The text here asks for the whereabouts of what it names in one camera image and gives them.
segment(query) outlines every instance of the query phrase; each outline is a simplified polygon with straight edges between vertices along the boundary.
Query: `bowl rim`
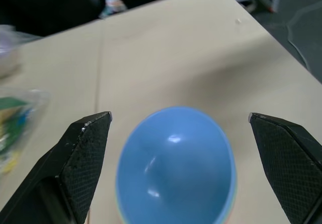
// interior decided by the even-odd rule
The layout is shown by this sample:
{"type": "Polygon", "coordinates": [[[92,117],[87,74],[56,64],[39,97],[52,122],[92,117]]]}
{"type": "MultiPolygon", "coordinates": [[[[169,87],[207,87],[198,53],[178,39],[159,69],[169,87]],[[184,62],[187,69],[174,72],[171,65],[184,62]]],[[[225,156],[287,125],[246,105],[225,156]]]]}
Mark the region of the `bowl rim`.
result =
{"type": "Polygon", "coordinates": [[[222,130],[222,128],[217,124],[217,122],[215,122],[209,115],[207,115],[206,113],[200,111],[199,109],[196,108],[192,108],[192,107],[187,107],[187,106],[174,106],[174,107],[167,107],[167,108],[163,108],[160,109],[150,115],[148,115],[146,118],[144,118],[142,121],[140,121],[140,123],[131,131],[130,135],[128,136],[123,148],[122,148],[122,152],[120,154],[119,160],[118,160],[118,165],[117,165],[117,170],[116,170],[116,178],[115,178],[115,191],[116,191],[116,203],[117,203],[117,207],[118,207],[118,212],[120,215],[120,218],[122,220],[123,223],[125,224],[131,224],[127,213],[125,212],[124,208],[123,208],[123,203],[121,203],[121,199],[120,199],[120,189],[119,189],[119,169],[120,169],[120,162],[121,159],[124,155],[124,151],[125,148],[127,146],[127,144],[129,143],[129,140],[131,139],[131,137],[133,136],[133,134],[137,131],[137,129],[143,125],[148,119],[155,117],[158,114],[164,113],[166,111],[169,110],[187,110],[189,112],[193,112],[194,114],[199,114],[200,116],[210,120],[210,122],[220,131],[220,135],[223,138],[225,145],[227,147],[227,151],[228,151],[228,155],[229,155],[229,161],[230,161],[230,187],[229,187],[229,192],[228,192],[228,196],[226,198],[225,204],[223,205],[220,214],[218,215],[218,217],[213,221],[212,224],[220,224],[220,223],[225,223],[229,217],[229,214],[231,212],[232,206],[234,204],[235,201],[235,196],[236,196],[236,192],[237,192],[237,173],[236,173],[236,166],[235,166],[235,160],[234,160],[234,156],[233,156],[233,152],[229,143],[229,140],[226,136],[226,134],[224,133],[224,131],[222,130]]]}

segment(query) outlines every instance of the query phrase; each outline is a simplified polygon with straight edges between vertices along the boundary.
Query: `beige table surface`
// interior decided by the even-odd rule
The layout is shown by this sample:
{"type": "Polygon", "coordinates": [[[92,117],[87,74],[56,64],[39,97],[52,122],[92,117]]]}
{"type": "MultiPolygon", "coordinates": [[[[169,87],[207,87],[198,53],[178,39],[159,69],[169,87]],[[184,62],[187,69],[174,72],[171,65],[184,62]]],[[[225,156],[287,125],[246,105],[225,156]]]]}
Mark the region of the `beige table surface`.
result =
{"type": "Polygon", "coordinates": [[[118,158],[146,116],[191,106],[215,119],[235,156],[228,223],[289,223],[263,171],[248,115],[302,124],[322,141],[322,86],[234,0],[163,0],[104,21],[98,111],[113,121],[90,223],[120,223],[118,158]]]}
{"type": "Polygon", "coordinates": [[[57,34],[19,49],[21,72],[1,87],[42,89],[49,105],[16,168],[0,182],[0,209],[38,159],[61,138],[68,126],[96,112],[101,21],[57,34]]]}

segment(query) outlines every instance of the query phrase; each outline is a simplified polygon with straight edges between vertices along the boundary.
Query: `bowl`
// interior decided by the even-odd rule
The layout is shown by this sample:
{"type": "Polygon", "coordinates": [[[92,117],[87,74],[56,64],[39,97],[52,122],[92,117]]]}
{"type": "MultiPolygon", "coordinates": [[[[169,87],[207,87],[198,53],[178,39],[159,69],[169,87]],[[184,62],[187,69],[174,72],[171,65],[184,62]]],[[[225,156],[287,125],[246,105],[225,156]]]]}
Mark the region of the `bowl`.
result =
{"type": "Polygon", "coordinates": [[[206,114],[170,107],[144,119],[119,159],[116,198],[127,224],[217,224],[236,191],[228,139],[206,114]]]}

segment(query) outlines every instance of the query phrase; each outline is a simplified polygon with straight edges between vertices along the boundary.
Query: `floor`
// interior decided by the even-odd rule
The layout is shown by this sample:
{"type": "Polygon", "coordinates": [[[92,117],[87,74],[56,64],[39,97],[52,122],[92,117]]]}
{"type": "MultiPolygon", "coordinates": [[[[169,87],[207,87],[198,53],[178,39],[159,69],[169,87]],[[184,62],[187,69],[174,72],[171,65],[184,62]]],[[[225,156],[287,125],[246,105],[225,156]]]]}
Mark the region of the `floor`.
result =
{"type": "Polygon", "coordinates": [[[318,3],[319,9],[305,13],[292,27],[293,42],[302,52],[312,74],[322,83],[322,0],[281,0],[279,12],[272,14],[260,3],[253,17],[300,63],[295,48],[287,41],[287,23],[302,8],[318,3]]]}

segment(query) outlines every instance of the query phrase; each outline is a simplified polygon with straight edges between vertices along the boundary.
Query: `cable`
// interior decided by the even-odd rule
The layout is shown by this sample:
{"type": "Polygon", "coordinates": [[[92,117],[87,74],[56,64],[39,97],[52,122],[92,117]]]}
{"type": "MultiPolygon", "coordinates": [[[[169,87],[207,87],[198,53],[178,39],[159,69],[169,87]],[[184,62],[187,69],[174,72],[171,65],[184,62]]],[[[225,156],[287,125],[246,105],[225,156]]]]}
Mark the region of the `cable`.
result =
{"type": "Polygon", "coordinates": [[[292,32],[292,26],[294,26],[297,21],[300,19],[300,17],[306,13],[309,13],[311,11],[317,10],[322,8],[322,1],[317,2],[315,4],[309,5],[307,7],[304,7],[298,11],[296,11],[295,15],[293,16],[293,18],[286,24],[286,28],[287,28],[287,41],[296,49],[296,51],[298,52],[298,54],[301,56],[302,60],[304,61],[304,64],[306,66],[306,69],[311,72],[311,68],[307,62],[307,59],[305,58],[305,56],[303,55],[303,53],[300,51],[300,49],[294,44],[293,42],[293,32],[292,32]]]}

